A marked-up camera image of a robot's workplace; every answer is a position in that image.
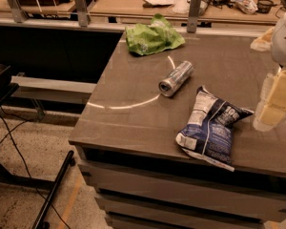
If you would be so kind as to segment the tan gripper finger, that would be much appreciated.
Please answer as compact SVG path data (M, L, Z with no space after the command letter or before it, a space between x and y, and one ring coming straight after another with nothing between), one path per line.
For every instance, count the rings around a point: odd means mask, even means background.
M264 79L253 126L261 132L271 131L286 116L286 68Z
M251 49L266 52L271 49L272 36L275 28L269 28L251 43Z

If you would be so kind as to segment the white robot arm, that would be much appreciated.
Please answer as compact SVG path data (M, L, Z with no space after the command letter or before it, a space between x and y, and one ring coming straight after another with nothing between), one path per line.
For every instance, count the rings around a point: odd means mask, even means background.
M279 70L275 75L268 74L261 88L253 122L261 132L272 130L286 116L286 12L274 28L271 55Z

